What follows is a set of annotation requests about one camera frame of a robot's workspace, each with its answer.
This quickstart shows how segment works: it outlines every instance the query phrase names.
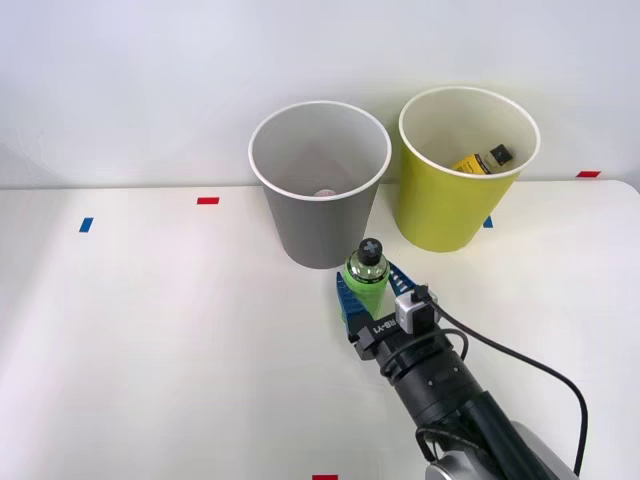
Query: tape marker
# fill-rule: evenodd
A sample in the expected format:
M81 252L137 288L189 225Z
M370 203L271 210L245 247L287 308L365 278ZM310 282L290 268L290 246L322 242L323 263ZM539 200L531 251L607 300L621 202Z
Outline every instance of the tape marker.
M93 217L86 217L82 221L82 225L80 225L80 233L87 233L91 228L92 223L93 223Z
M198 205L217 205L220 197L198 197Z
M600 175L600 170L583 170L576 175L576 178L596 178L598 175Z

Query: red tape marker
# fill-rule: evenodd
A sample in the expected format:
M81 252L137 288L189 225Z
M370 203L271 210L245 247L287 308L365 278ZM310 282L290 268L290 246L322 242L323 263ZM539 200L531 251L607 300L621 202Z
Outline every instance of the red tape marker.
M220 197L198 197L198 205L217 205Z
M576 175L576 178L596 178L598 175L600 175L600 170L583 170Z

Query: bottle cap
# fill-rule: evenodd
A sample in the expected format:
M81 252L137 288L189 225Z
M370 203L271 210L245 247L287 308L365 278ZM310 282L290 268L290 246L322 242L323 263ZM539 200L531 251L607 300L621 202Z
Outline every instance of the bottle cap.
M496 159L496 162L498 162L500 166L504 165L513 158L513 155L509 153L507 147L505 147L502 143L491 150L491 155L493 155L493 158Z
M375 238L365 238L358 247L358 260L363 265L372 267L380 262L382 244Z

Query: green bottle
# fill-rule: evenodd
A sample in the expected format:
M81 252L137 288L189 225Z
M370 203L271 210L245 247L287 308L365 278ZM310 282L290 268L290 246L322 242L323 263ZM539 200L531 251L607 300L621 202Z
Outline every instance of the green bottle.
M382 244L375 238L360 242L358 249L347 258L343 276L349 289L377 320L389 281L389 262L382 255Z

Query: white wall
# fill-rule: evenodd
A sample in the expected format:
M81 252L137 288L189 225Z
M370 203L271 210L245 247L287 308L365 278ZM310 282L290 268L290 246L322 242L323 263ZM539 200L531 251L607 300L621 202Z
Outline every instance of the white wall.
M330 98L393 124L425 88L520 102L529 178L640 186L632 0L20 0L0 11L0 186L255 183L276 108Z

